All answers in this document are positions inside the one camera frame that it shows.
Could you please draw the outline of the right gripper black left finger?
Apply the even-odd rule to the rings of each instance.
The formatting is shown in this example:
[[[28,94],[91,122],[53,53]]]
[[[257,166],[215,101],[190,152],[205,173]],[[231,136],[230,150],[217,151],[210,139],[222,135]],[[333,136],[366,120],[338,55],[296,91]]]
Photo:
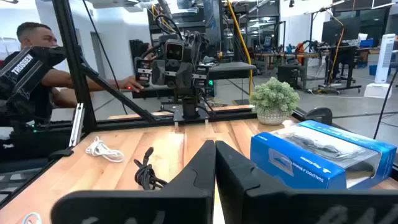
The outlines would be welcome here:
[[[57,200],[52,224],[212,224],[216,146],[205,141],[160,190],[82,190]]]

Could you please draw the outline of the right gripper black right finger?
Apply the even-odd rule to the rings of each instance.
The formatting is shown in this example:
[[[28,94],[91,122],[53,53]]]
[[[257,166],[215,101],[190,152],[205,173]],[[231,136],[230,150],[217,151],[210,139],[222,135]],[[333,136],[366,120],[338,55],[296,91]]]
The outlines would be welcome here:
[[[398,224],[398,190],[295,190],[225,142],[215,145],[226,224]]]

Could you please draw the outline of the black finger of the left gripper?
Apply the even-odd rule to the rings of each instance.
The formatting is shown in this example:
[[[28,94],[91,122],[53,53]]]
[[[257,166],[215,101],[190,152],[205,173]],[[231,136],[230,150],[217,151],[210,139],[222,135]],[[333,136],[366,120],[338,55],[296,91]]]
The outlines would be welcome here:
[[[190,88],[192,84],[193,65],[182,62],[176,71],[176,85],[178,88]]]
[[[165,85],[165,61],[154,60],[152,66],[152,83],[154,85]]]

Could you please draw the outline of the blue game controller box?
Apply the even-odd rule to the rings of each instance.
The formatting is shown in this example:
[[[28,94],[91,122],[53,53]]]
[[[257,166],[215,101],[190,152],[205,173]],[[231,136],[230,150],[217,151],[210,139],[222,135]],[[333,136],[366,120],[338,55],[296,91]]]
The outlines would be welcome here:
[[[250,159],[294,189],[370,189],[389,178],[396,146],[313,120],[259,133]]]

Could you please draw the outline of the green plant in patterned pot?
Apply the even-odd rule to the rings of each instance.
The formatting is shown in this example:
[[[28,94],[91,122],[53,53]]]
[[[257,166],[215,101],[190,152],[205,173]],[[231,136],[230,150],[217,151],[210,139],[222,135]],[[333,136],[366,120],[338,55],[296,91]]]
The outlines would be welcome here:
[[[300,101],[299,94],[286,82],[271,77],[257,85],[249,97],[252,111],[261,124],[280,125],[292,115]]]

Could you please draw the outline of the person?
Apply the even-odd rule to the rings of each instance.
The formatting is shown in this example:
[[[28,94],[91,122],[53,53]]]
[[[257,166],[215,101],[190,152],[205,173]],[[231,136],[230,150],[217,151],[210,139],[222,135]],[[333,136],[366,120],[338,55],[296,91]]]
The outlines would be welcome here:
[[[22,49],[28,46],[56,47],[58,45],[51,28],[41,23],[24,22],[18,26],[16,34]],[[71,75],[62,70],[50,68],[32,92],[37,116],[49,119],[54,107],[75,108],[77,106],[76,100],[58,91],[59,88],[74,88]]]

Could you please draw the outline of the round sticker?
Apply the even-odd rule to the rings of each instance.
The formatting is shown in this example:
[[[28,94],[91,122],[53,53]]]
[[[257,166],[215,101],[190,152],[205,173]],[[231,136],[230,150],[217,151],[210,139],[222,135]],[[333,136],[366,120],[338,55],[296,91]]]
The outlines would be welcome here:
[[[39,213],[31,212],[24,217],[21,224],[43,224],[43,221]]]

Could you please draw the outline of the white tower fan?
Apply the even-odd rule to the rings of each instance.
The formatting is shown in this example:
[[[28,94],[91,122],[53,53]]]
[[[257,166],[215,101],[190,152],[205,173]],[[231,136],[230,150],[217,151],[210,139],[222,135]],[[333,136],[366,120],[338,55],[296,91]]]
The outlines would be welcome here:
[[[395,39],[396,39],[395,34],[384,34],[382,36],[379,58],[377,62],[377,69],[374,80],[376,84],[385,83],[387,80]]]

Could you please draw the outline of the black aluminium table frame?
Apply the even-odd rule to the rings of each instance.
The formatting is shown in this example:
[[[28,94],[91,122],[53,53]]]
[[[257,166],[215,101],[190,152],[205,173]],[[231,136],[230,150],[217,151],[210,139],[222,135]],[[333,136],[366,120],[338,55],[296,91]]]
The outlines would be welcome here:
[[[89,134],[95,131],[114,131],[119,129],[151,128],[172,125],[174,121],[170,115],[154,115],[142,109],[123,95],[118,88],[113,87],[106,80],[99,77],[97,73],[88,66],[85,58],[81,55],[80,46],[77,44],[69,1],[52,0],[52,4],[64,42],[65,60],[68,62],[76,97],[79,102],[85,103],[86,105],[86,114],[84,115],[82,131],[85,134]],[[88,78],[92,79],[103,88],[103,90],[117,98],[123,105],[133,110],[136,114],[135,117],[101,121],[96,120],[90,98],[90,91],[88,89]],[[21,121],[25,123],[26,121],[35,119],[35,111],[33,113],[20,113],[20,111],[14,111],[14,113],[9,114],[9,121]]]

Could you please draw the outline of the silver metal bracket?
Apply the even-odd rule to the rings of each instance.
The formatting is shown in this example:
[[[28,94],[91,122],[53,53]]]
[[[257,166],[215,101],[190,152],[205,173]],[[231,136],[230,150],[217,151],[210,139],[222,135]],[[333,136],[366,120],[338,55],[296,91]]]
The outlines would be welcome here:
[[[80,142],[84,115],[85,115],[84,104],[83,103],[77,104],[73,119],[73,126],[70,135],[69,145],[68,145],[69,147],[75,147]]]

